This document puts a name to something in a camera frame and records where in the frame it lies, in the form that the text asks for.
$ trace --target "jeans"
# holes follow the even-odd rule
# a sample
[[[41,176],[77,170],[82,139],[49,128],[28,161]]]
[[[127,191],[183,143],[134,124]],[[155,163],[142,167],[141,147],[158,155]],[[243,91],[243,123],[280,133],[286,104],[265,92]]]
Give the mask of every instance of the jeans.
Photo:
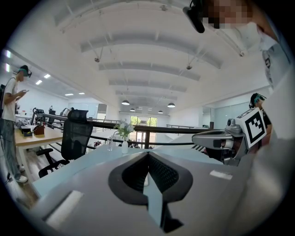
[[[8,170],[11,171],[15,179],[19,179],[21,174],[16,159],[16,147],[14,138],[14,121],[0,119],[0,129],[2,143],[4,144],[4,155]]]

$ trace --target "label sticker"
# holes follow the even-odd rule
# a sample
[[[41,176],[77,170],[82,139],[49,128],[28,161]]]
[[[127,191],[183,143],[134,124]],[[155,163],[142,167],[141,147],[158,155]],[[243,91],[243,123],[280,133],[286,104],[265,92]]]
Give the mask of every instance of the label sticker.
[[[211,171],[210,175],[218,177],[218,178],[222,178],[222,179],[227,179],[227,180],[231,180],[232,178],[232,174],[219,172],[219,171]]]

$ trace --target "window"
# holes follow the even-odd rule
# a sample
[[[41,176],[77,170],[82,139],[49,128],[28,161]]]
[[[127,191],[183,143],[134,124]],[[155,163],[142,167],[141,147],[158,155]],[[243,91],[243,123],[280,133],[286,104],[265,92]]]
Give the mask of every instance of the window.
[[[141,116],[131,116],[131,125],[142,125],[142,126],[152,126],[157,127],[158,119],[156,117],[141,117]]]

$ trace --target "flower vase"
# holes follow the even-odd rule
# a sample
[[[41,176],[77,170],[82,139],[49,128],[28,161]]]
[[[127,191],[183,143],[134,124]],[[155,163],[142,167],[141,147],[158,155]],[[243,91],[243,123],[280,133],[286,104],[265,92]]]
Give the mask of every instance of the flower vase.
[[[122,153],[127,154],[128,153],[128,142],[126,139],[124,139],[124,142],[122,143]]]

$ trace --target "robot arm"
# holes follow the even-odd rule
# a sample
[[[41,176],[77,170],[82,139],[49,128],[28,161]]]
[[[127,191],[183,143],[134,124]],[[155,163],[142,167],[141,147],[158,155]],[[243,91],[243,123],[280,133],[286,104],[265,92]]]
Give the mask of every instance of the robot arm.
[[[235,119],[229,119],[224,130],[211,130],[192,136],[195,144],[207,149],[210,158],[222,161],[225,165],[238,165],[242,156],[266,135],[263,116],[259,108],[250,109]]]

